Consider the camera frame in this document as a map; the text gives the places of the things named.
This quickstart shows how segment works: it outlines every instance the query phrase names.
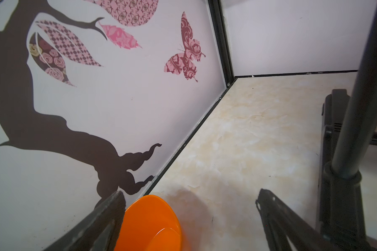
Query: marble-pattern floor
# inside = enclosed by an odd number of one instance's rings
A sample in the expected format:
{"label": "marble-pattern floor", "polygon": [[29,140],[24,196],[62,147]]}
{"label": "marble-pattern floor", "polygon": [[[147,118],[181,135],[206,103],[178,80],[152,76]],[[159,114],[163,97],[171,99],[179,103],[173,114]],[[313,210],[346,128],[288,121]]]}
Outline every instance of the marble-pattern floor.
{"label": "marble-pattern floor", "polygon": [[[315,226],[321,107],[356,73],[240,78],[151,194],[166,200],[192,251],[268,250],[256,200],[273,191]],[[360,167],[367,235],[377,240],[377,146]]]}

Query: pink butterfly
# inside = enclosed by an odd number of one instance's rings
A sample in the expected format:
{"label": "pink butterfly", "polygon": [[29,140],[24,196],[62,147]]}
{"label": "pink butterfly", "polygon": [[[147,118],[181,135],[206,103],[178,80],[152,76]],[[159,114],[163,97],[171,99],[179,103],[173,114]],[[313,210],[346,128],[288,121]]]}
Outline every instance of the pink butterfly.
{"label": "pink butterfly", "polygon": [[192,38],[192,28],[188,23],[186,13],[184,12],[182,15],[181,29],[185,51],[184,53],[177,53],[172,56],[166,63],[164,71],[176,75],[179,75],[183,71],[187,80],[192,78],[195,79],[197,67],[192,60],[196,59],[199,62],[201,60],[201,55],[204,54],[201,52],[200,42]]}

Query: patterned leaf decal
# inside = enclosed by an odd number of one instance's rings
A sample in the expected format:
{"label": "patterned leaf decal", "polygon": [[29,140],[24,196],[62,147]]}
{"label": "patterned leaf decal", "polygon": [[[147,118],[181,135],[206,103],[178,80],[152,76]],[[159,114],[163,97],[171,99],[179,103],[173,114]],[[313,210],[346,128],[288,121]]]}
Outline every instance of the patterned leaf decal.
{"label": "patterned leaf decal", "polygon": [[101,66],[92,58],[81,40],[63,25],[47,20],[36,21],[36,23],[45,31],[63,56],[77,63]]}
{"label": "patterned leaf decal", "polygon": [[116,27],[114,25],[102,25],[99,23],[103,30],[106,33],[106,36],[112,41],[115,45],[118,45],[120,48],[142,48],[135,38],[129,33],[125,32],[124,29]]}
{"label": "patterned leaf decal", "polygon": [[104,8],[125,26],[146,24],[156,11],[158,0],[85,0]]}
{"label": "patterned leaf decal", "polygon": [[34,33],[29,40],[29,52],[37,65],[48,75],[63,83],[73,86],[65,71],[65,62],[61,55],[39,34]]}

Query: orange plastic object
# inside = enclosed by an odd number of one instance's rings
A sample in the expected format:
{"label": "orange plastic object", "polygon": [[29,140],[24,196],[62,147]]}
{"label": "orange plastic object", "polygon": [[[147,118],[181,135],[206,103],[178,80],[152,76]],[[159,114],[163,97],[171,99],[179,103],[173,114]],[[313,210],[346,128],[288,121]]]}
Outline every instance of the orange plastic object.
{"label": "orange plastic object", "polygon": [[146,195],[124,214],[115,251],[189,251],[179,220],[160,197]]}

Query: white panel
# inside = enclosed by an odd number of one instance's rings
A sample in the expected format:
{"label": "white panel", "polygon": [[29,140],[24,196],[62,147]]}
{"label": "white panel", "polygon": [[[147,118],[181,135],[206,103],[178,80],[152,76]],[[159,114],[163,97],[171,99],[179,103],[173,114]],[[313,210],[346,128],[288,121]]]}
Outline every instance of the white panel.
{"label": "white panel", "polygon": [[[14,8],[16,2],[0,3],[5,9],[2,13],[10,15],[13,9],[6,8]],[[102,24],[125,29],[142,48],[122,49],[96,31],[65,25],[103,67],[65,58],[67,75],[76,86],[72,87],[47,75],[29,56],[25,63],[33,77],[35,110],[62,116],[71,130],[108,140],[120,156],[145,152],[153,144],[161,143],[149,160],[131,172],[136,182],[156,176],[225,90],[207,4],[202,0],[159,0],[148,23],[126,27],[93,3],[82,0],[49,0],[49,3],[73,20],[91,22],[105,17]],[[170,57],[181,53],[183,12],[206,55],[200,62],[193,60],[198,83],[187,80],[183,73],[164,72]],[[5,27],[2,22],[7,19],[0,18],[0,29]],[[56,20],[46,13],[38,14],[35,20],[42,19]],[[50,41],[39,27],[32,25],[23,41],[24,54],[34,32]],[[0,143],[7,140],[0,126]],[[1,146],[0,250],[47,247],[94,209],[100,199],[97,183],[98,174],[93,166],[66,155]],[[127,205],[149,185],[134,195],[125,194]]]}
{"label": "white panel", "polygon": [[356,70],[376,0],[222,0],[235,76]]}

